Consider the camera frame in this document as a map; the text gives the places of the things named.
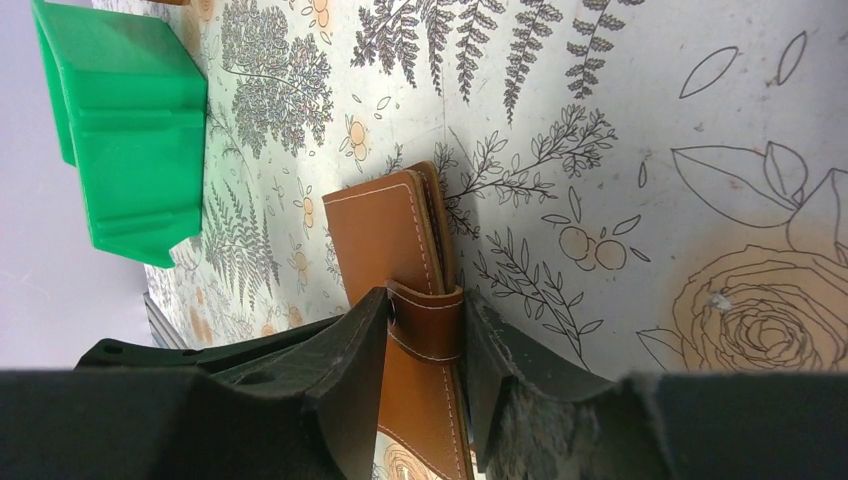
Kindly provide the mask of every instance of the green plastic object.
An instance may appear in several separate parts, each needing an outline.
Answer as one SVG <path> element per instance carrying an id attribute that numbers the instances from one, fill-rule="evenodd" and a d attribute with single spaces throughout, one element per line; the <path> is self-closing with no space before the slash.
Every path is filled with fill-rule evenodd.
<path id="1" fill-rule="evenodd" d="M 33 0 L 59 146 L 95 248 L 158 267 L 200 233 L 206 79 L 158 18 Z"/>

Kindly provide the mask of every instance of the branch illustration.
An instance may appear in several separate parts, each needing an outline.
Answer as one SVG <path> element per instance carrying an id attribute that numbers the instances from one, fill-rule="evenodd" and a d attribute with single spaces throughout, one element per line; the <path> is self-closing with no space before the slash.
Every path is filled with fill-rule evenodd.
<path id="1" fill-rule="evenodd" d="M 640 5 L 645 0 L 618 0 L 622 5 Z M 576 80 L 568 85 L 568 89 L 574 94 L 574 98 L 581 99 L 591 95 L 592 88 L 589 85 L 597 85 L 597 71 L 604 67 L 606 60 L 598 58 L 597 55 L 589 56 L 591 52 L 598 54 L 605 53 L 613 49 L 614 45 L 609 40 L 598 35 L 598 29 L 606 29 L 610 32 L 621 30 L 626 25 L 623 21 L 616 18 L 614 15 L 607 13 L 612 0 L 583 0 L 583 6 L 590 11 L 599 12 L 598 18 L 594 23 L 584 22 L 575 18 L 571 26 L 574 30 L 584 36 L 589 37 L 589 40 L 584 44 L 568 42 L 566 48 L 572 55 L 583 60 L 583 63 L 578 63 L 569 68 L 565 72 L 567 77 L 577 77 Z"/>
<path id="2" fill-rule="evenodd" d="M 545 200 L 556 199 L 557 196 L 551 193 L 554 184 L 545 181 L 539 171 L 531 176 L 537 167 L 553 160 L 561 160 L 563 170 L 572 178 L 580 177 L 581 170 L 601 165 L 601 151 L 612 148 L 610 141 L 618 139 L 615 129 L 611 128 L 604 114 L 596 110 L 587 115 L 585 107 L 569 105 L 561 110 L 560 118 L 551 125 L 548 135 L 539 134 L 531 140 L 534 161 L 529 164 L 522 164 L 518 154 L 513 155 L 509 165 L 503 165 L 495 158 L 507 144 L 506 139 L 498 140 L 497 130 L 483 141 L 478 141 L 476 149 L 469 155 L 459 137 L 449 128 L 462 149 L 470 170 L 469 173 L 460 174 L 459 183 L 462 190 L 445 196 L 452 233 L 479 238 L 478 227 L 472 226 L 470 221 L 471 211 L 460 206 L 460 200 L 467 195 L 485 199 L 482 191 L 494 188 L 500 205 L 512 203 L 514 208 L 518 208 L 522 200 L 524 204 L 529 204 L 534 198 L 542 204 Z M 437 159 L 440 148 L 445 147 L 436 145 Z M 458 166 L 458 162 L 451 160 L 442 170 L 447 170 L 449 166 Z"/>
<path id="3" fill-rule="evenodd" d="M 477 252 L 478 260 L 473 264 L 481 278 L 492 282 L 493 295 L 498 298 L 512 296 L 521 298 L 524 313 L 528 319 L 539 320 L 546 311 L 549 312 L 554 323 L 543 323 L 542 326 L 551 332 L 564 335 L 580 359 L 583 368 L 589 370 L 583 360 L 581 337 L 600 328 L 604 320 L 594 320 L 580 327 L 577 326 L 571 309 L 583 300 L 583 292 L 566 300 L 566 296 L 562 293 L 565 285 L 562 272 L 554 274 L 544 261 L 541 264 L 536 263 L 531 268 L 527 239 L 521 240 L 521 247 L 516 256 L 515 242 L 512 230 L 509 228 L 507 228 L 506 242 L 501 239 L 497 231 L 492 236 L 486 235 L 486 239 L 492 244 L 491 252 L 501 258 L 496 262 L 498 268 L 490 269 L 483 252 Z"/>
<path id="4" fill-rule="evenodd" d="M 498 28 L 498 24 L 491 15 L 486 13 L 486 10 L 500 15 L 506 9 L 497 0 L 459 1 L 467 7 L 459 14 L 459 19 L 464 20 L 465 23 L 456 29 L 462 34 L 462 38 L 456 43 L 456 46 L 460 48 L 460 52 L 456 54 L 456 59 L 459 60 L 456 69 L 459 72 L 459 92 L 462 93 L 465 103 L 469 103 L 471 82 L 474 80 L 474 72 L 479 68 L 474 59 L 483 58 L 480 46 L 489 42 L 489 36 L 483 32 L 483 29 L 495 31 Z"/>
<path id="5" fill-rule="evenodd" d="M 530 65 L 536 63 L 537 60 L 536 54 L 533 52 L 542 49 L 542 42 L 536 37 L 549 37 L 553 30 L 548 26 L 548 23 L 562 21 L 562 13 L 544 0 L 520 1 L 528 9 L 515 15 L 515 19 L 522 27 L 512 30 L 515 33 L 516 41 L 510 44 L 512 53 L 507 57 L 509 66 L 506 67 L 506 80 L 504 80 L 506 84 L 504 106 L 510 125 L 512 125 L 518 95 L 521 93 L 521 85 L 524 84 L 527 74 L 530 73 Z"/>

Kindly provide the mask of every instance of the rose illustration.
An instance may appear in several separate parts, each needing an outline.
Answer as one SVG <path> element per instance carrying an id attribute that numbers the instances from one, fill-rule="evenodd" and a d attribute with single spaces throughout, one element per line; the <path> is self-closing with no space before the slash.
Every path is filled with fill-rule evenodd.
<path id="1" fill-rule="evenodd" d="M 838 370 L 848 268 L 749 245 L 692 275 L 673 311 L 689 370 Z"/>
<path id="2" fill-rule="evenodd" d="M 429 480 L 429 470 L 420 460 L 397 443 L 386 447 L 383 463 L 391 480 Z"/>

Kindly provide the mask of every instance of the white stitching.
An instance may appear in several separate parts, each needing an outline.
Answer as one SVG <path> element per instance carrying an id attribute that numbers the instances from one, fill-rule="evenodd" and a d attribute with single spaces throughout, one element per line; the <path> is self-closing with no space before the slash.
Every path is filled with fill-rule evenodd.
<path id="1" fill-rule="evenodd" d="M 414 349 L 414 348 L 412 348 L 412 347 L 410 347 L 409 345 L 407 345 L 407 344 L 403 343 L 402 341 L 400 341 L 400 339 L 399 339 L 399 338 L 397 338 L 397 337 L 395 336 L 395 334 L 394 334 L 394 333 L 392 333 L 392 331 L 391 331 L 391 330 L 388 330 L 388 333 L 389 333 L 389 336 L 390 336 L 390 337 L 392 337 L 392 338 L 394 339 L 394 341 L 398 342 L 398 343 L 399 343 L 402 347 L 406 348 L 407 350 L 411 351 L 412 353 L 414 353 L 414 354 L 418 355 L 419 357 L 421 357 L 421 358 L 423 358 L 423 359 L 425 359 L 425 360 L 430 360 L 430 361 L 432 361 L 432 362 L 449 362 L 449 361 L 451 361 L 451 360 L 456 360 L 457 358 L 459 358 L 459 357 L 461 356 L 461 355 L 454 355 L 454 356 L 452 356 L 452 357 L 446 357 L 446 358 L 428 357 L 427 355 L 424 355 L 423 353 L 418 353 L 417 351 L 415 351 L 415 349 Z"/>
<path id="2" fill-rule="evenodd" d="M 427 465 L 427 468 L 429 468 L 430 470 L 432 470 L 432 471 L 436 472 L 436 473 L 439 475 L 439 477 L 443 478 L 444 480 L 453 480 L 453 479 L 451 479 L 451 477 L 449 477 L 449 476 L 445 475 L 445 474 L 444 474 L 444 473 L 442 473 L 442 472 L 441 472 L 438 468 L 434 467 L 434 466 L 433 466 L 430 462 L 428 462 L 428 461 L 427 461 L 427 459 L 426 459 L 426 458 L 424 458 L 424 455 L 421 455 L 420 453 L 418 453 L 418 451 L 417 451 L 417 450 L 415 450 L 414 448 L 412 448 L 412 446 L 411 446 L 411 445 L 409 445 L 408 443 L 406 443 L 406 441 L 404 441 L 404 439 L 400 438 L 400 435 L 398 435 L 397 433 L 393 432 L 390 428 L 385 427 L 385 426 L 383 426 L 383 425 L 378 425 L 378 427 L 380 427 L 381 429 L 383 429 L 383 430 L 385 430 L 386 432 L 390 433 L 390 434 L 392 435 L 392 440 L 394 440 L 394 441 L 396 441 L 396 442 L 398 442 L 398 443 L 403 444 L 404 448 L 406 448 L 406 449 L 407 449 L 407 450 L 409 450 L 410 452 L 414 453 L 414 454 L 415 454 L 415 456 L 416 456 L 416 457 L 418 457 L 418 460 L 421 460 L 421 461 L 422 461 L 425 465 Z"/>
<path id="3" fill-rule="evenodd" d="M 427 180 L 427 175 L 422 174 L 421 178 L 424 180 L 424 185 L 427 188 L 427 195 L 424 195 L 427 198 L 427 204 L 430 205 L 430 213 L 433 214 L 433 218 L 430 219 L 430 226 L 433 230 L 433 239 L 436 241 L 436 256 L 439 257 L 439 263 L 444 267 L 445 265 L 445 256 L 443 255 L 442 250 L 442 235 L 440 232 L 439 219 L 436 216 L 436 208 L 433 206 L 433 196 L 429 195 L 430 193 L 430 182 Z"/>
<path id="4" fill-rule="evenodd" d="M 410 305 L 415 305 L 416 307 L 418 307 L 418 308 L 423 308 L 423 309 L 425 309 L 425 310 L 444 310 L 444 309 L 446 309 L 446 308 L 453 308 L 453 307 L 456 307 L 457 305 L 462 305 L 462 300 L 460 300 L 460 301 L 458 301 L 458 302 L 456 302 L 456 303 L 451 303 L 450 305 L 443 305 L 443 306 L 440 306 L 440 307 L 428 307 L 428 306 L 426 306 L 426 305 L 419 305 L 419 304 L 417 304 L 417 303 L 413 302 L 412 300 L 410 300 L 410 299 L 408 299 L 408 298 L 404 297 L 403 295 L 401 295 L 401 294 L 400 294 L 400 292 L 397 292 L 397 291 L 395 291 L 395 290 L 392 290 L 391 288 L 386 288 L 386 290 L 388 290 L 388 291 L 392 292 L 392 294 L 393 294 L 393 295 L 396 295 L 396 296 L 398 296 L 398 297 L 400 297 L 400 298 L 402 298 L 402 299 L 406 300 L 406 303 L 409 303 Z"/>
<path id="5" fill-rule="evenodd" d="M 412 210 L 412 219 L 415 221 L 415 234 L 418 235 L 418 246 L 421 249 L 421 260 L 424 262 L 424 275 L 427 276 L 427 288 L 429 291 L 433 291 L 433 285 L 430 283 L 430 269 L 427 266 L 427 256 L 424 253 L 424 241 L 421 240 L 421 230 L 418 228 L 418 214 L 415 213 L 415 202 L 412 200 L 412 190 L 409 188 L 409 185 L 405 183 L 401 183 L 398 185 L 392 185 L 391 187 L 383 187 L 378 188 L 377 190 L 369 190 L 367 192 L 358 193 L 356 195 L 351 195 L 349 197 L 338 198 L 335 200 L 325 201 L 324 205 L 332 205 L 333 203 L 340 203 L 345 200 L 351 200 L 354 198 L 364 197 L 367 195 L 371 195 L 373 193 L 385 192 L 387 190 L 391 190 L 393 188 L 403 187 L 409 193 L 409 209 Z"/>
<path id="6" fill-rule="evenodd" d="M 445 367 L 442 367 L 442 377 L 445 379 L 445 397 L 448 401 L 448 418 L 451 421 L 451 440 L 453 440 L 453 456 L 456 460 L 457 478 L 462 478 L 462 469 L 459 468 L 459 449 L 456 448 L 456 431 L 453 428 L 453 409 L 450 406 L 450 390 L 448 390 L 448 373 Z"/>

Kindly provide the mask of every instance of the fern illustration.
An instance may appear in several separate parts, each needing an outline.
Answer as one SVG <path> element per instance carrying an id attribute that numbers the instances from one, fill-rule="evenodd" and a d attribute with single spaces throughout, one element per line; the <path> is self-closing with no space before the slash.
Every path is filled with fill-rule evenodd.
<path id="1" fill-rule="evenodd" d="M 494 31 L 498 28 L 498 24 L 491 15 L 486 13 L 486 10 L 500 15 L 506 9 L 497 0 L 459 1 L 467 7 L 459 14 L 459 19 L 464 20 L 465 23 L 456 29 L 462 34 L 462 38 L 456 44 L 460 48 L 460 52 L 456 54 L 456 59 L 459 60 L 456 69 L 459 71 L 459 92 L 462 93 L 465 103 L 469 103 L 471 81 L 474 80 L 474 72 L 479 68 L 474 59 L 483 58 L 480 46 L 489 42 L 489 36 L 483 32 L 483 29 Z"/>
<path id="2" fill-rule="evenodd" d="M 418 4 L 404 0 L 394 9 L 395 0 L 374 0 L 374 13 L 365 7 L 359 7 L 359 22 L 362 30 L 356 32 L 356 46 L 353 47 L 351 66 L 373 65 L 377 57 L 383 66 L 383 73 L 391 74 L 395 59 L 400 63 L 406 81 L 415 84 L 415 60 L 418 58 L 418 34 L 415 27 L 418 19 L 415 13 Z"/>
<path id="3" fill-rule="evenodd" d="M 259 10 L 256 0 L 224 6 L 222 67 L 239 76 L 233 112 L 242 143 L 255 158 L 267 133 L 295 156 L 305 146 L 306 129 L 323 145 L 325 125 L 333 119 L 327 55 L 312 34 L 289 42 L 287 33 L 279 7 Z"/>
<path id="4" fill-rule="evenodd" d="M 451 31 L 450 22 L 456 18 L 453 12 L 445 7 L 455 0 L 418 0 L 421 21 L 427 29 L 428 53 L 430 59 L 430 75 L 436 93 L 442 96 L 442 53 Z"/>
<path id="5" fill-rule="evenodd" d="M 218 103 L 216 108 L 212 108 L 211 103 L 207 105 L 206 125 L 209 131 L 209 138 L 215 139 L 223 137 L 224 142 L 221 148 L 221 158 L 238 158 L 239 162 L 241 162 L 241 166 L 247 171 L 247 176 L 249 178 L 253 178 L 253 174 L 250 173 L 250 165 L 247 163 L 244 153 L 238 146 L 238 142 L 236 142 L 233 127 L 230 125 L 230 121 L 227 120 L 224 105 Z"/>
<path id="6" fill-rule="evenodd" d="M 590 11 L 599 12 L 595 23 L 584 22 L 577 18 L 574 19 L 572 27 L 577 33 L 589 37 L 589 40 L 583 44 L 568 42 L 566 48 L 572 55 L 583 60 L 583 63 L 578 63 L 569 68 L 565 72 L 567 77 L 576 77 L 576 80 L 568 85 L 568 89 L 575 92 L 574 98 L 582 99 L 591 95 L 592 88 L 590 85 L 598 84 L 597 71 L 603 68 L 606 61 L 598 58 L 597 54 L 609 52 L 614 45 L 609 40 L 598 35 L 598 29 L 606 29 L 615 32 L 624 28 L 625 23 L 610 13 L 607 13 L 607 8 L 613 0 L 583 0 L 583 6 Z M 617 0 L 622 5 L 640 5 L 645 0 Z"/>
<path id="7" fill-rule="evenodd" d="M 271 279 L 280 284 L 280 264 L 274 260 L 264 211 L 256 211 L 250 189 L 245 205 L 229 184 L 224 187 L 225 196 L 210 186 L 203 227 L 205 259 L 230 290 L 238 292 L 239 301 L 247 296 L 253 309 L 262 287 L 270 295 Z"/>
<path id="8" fill-rule="evenodd" d="M 530 65 L 538 59 L 533 52 L 542 49 L 542 42 L 536 37 L 549 37 L 553 30 L 548 23 L 562 21 L 562 13 L 544 0 L 521 0 L 521 3 L 529 9 L 515 15 L 515 19 L 522 26 L 512 29 L 516 41 L 510 44 L 512 53 L 507 57 L 509 66 L 506 67 L 507 78 L 504 80 L 504 106 L 510 125 L 518 95 L 521 93 L 521 85 L 530 73 Z"/>

